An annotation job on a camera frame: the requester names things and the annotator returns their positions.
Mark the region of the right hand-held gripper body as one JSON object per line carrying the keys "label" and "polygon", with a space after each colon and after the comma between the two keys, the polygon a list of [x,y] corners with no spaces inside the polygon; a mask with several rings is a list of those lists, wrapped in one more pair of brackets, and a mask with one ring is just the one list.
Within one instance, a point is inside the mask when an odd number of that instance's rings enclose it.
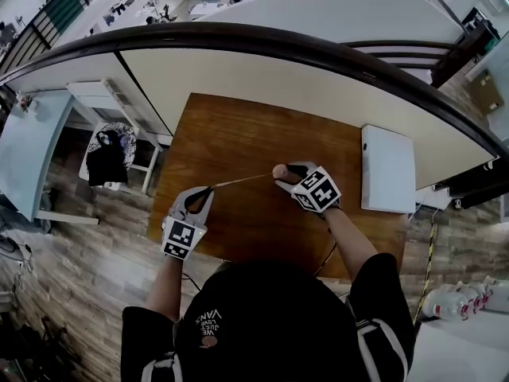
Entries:
{"label": "right hand-held gripper body", "polygon": [[275,179],[297,183],[292,193],[288,193],[305,211],[322,214],[327,209],[340,209],[341,192],[328,172],[313,162],[291,162],[306,164],[309,175],[289,173],[286,164],[275,166]]}

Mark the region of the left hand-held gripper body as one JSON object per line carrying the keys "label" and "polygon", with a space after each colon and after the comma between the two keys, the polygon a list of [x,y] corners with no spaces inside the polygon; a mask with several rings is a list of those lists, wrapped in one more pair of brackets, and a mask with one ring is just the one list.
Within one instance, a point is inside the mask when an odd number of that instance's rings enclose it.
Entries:
{"label": "left hand-held gripper body", "polygon": [[161,224],[161,252],[179,260],[187,259],[208,230],[205,225],[208,215],[196,215],[195,210],[185,209],[188,191],[178,194]]}

